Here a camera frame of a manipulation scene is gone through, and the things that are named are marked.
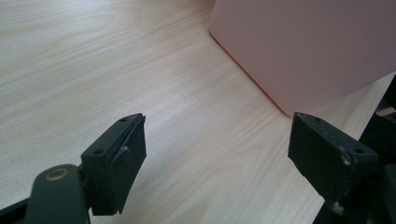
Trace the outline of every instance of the wood grain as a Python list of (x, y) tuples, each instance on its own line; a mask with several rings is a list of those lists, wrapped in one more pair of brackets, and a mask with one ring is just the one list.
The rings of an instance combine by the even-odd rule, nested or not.
[[(147, 116), (121, 216), (93, 223), (309, 223), (322, 199), (287, 158), (291, 118), (207, 31), (214, 0), (2, 1), (0, 208)], [(392, 76), (319, 116), (359, 138)]]

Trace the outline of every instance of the mounting hole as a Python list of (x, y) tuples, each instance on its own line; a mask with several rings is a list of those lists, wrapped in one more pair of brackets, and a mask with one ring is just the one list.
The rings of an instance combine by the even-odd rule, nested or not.
[(102, 154), (103, 153), (103, 150), (102, 149), (96, 149), (94, 152), (93, 152), (93, 154), (95, 154), (95, 155), (100, 155), (100, 154)]
[(363, 149), (361, 149), (361, 148), (355, 148), (355, 149), (353, 149), (356, 153), (360, 153), (360, 154), (363, 154), (363, 153), (365, 153), (365, 151), (363, 150)]
[(47, 175), (46, 175), (46, 179), (48, 181), (54, 181), (54, 180), (58, 180), (63, 178), (64, 176), (66, 176), (67, 174), (69, 174), (69, 171), (65, 168), (59, 168), (59, 169), (55, 169), (50, 171)]

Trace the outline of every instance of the dark object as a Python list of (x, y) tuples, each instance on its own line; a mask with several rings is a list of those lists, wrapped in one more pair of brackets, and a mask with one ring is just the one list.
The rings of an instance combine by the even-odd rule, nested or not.
[(107, 129), (82, 155), (41, 173), (29, 199), (0, 211), (0, 223), (89, 223), (120, 213), (146, 158), (145, 117), (125, 117)]
[(322, 119), (295, 113), (289, 157), (325, 200), (314, 223), (390, 223), (396, 177), (377, 164), (374, 150)]

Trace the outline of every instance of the pink box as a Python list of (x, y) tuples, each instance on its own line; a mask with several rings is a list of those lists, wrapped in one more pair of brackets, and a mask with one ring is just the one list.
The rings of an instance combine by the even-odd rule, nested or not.
[(395, 0), (217, 0), (209, 30), (288, 115), (396, 70)]

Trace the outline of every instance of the wooden table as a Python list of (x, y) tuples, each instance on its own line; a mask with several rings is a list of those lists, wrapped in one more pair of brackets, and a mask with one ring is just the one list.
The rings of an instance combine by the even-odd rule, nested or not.
[[(208, 33), (214, 0), (2, 1), (0, 208), (147, 116), (124, 213), (93, 223), (309, 223), (323, 201), (287, 157), (283, 114)], [(394, 74), (317, 116), (359, 138)]]

